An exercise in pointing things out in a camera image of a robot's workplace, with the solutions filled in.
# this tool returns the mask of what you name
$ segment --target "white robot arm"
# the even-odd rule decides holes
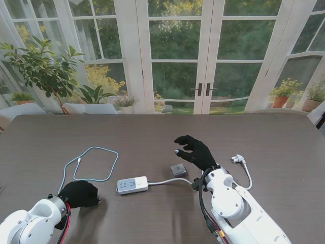
[[[54,226],[66,212],[65,203],[59,197],[49,195],[30,211],[19,210],[10,214],[0,225],[0,243],[47,244]]]
[[[225,169],[210,171],[205,182],[207,190],[212,192],[212,213],[233,244],[291,243],[245,188],[239,185],[232,188],[233,177]],[[237,226],[232,227],[230,221],[238,223]]]

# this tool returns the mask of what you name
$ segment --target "light blue cable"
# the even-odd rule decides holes
[[[63,179],[62,179],[62,183],[61,183],[61,186],[60,186],[60,188],[59,188],[58,194],[61,192],[62,187],[63,187],[63,184],[64,184],[64,181],[66,180],[66,170],[67,170],[67,167],[68,167],[72,162],[76,161],[77,159],[81,159],[82,156],[84,156],[84,155],[85,155],[89,150],[91,150],[91,149],[93,149],[93,148],[100,149],[100,150],[105,150],[105,151],[110,151],[110,152],[116,154],[116,159],[115,159],[115,162],[114,162],[114,164],[113,164],[113,166],[112,166],[112,169],[111,169],[111,172],[110,172],[109,176],[108,176],[106,179],[77,179],[77,178],[76,178],[76,174],[77,174],[77,171],[78,171],[78,168],[79,168],[80,162],[81,162],[81,160],[79,160],[79,161],[78,161],[78,165],[77,165],[76,170],[75,170],[75,173],[74,173],[74,175],[73,175],[73,179],[74,179],[74,180],[90,180],[90,181],[96,181],[96,182],[104,182],[104,181],[107,181],[107,180],[111,177],[111,175],[112,175],[112,173],[113,173],[113,170],[114,170],[114,167],[115,167],[115,164],[116,164],[116,162],[117,162],[117,160],[118,160],[118,153],[115,152],[115,151],[113,151],[113,150],[106,149],[106,148],[102,148],[102,147],[98,147],[98,146],[92,146],[92,147],[88,148],[88,149],[87,149],[83,154],[81,154],[81,155],[77,156],[76,158],[72,159],[70,162],[68,162],[68,163],[65,165],[65,167],[64,167],[64,172],[63,172]]]

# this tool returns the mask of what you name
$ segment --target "white power strip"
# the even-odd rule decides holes
[[[145,176],[130,179],[121,179],[117,182],[116,191],[120,195],[125,195],[133,192],[147,191],[148,186],[149,182]]]

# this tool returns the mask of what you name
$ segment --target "table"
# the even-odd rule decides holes
[[[174,154],[173,142],[190,134],[210,148],[216,161],[243,186],[247,176],[230,157],[241,154],[253,178],[251,194],[293,243],[325,239],[325,138],[302,115],[23,115],[0,135],[0,219],[29,210],[59,188],[64,165],[90,146],[120,153],[110,180],[95,182],[103,203],[75,209],[65,243],[216,243],[185,182],[152,186],[119,196],[119,179],[172,178],[170,166],[184,163],[190,180],[199,170]],[[78,177],[105,178],[114,155],[91,151]],[[66,182],[75,167],[68,169]],[[209,194],[204,194],[209,205]],[[55,231],[51,243],[56,243]]]

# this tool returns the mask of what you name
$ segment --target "black glove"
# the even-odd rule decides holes
[[[185,152],[178,150],[177,156],[191,163],[194,163],[199,169],[206,170],[212,166],[216,166],[214,158],[212,157],[208,147],[201,141],[194,139],[191,136],[180,136],[175,140],[175,143],[186,145],[184,150],[191,150],[193,152]]]
[[[59,197],[67,198],[71,208],[91,207],[98,205],[98,189],[91,183],[81,180],[67,184],[59,193]]]

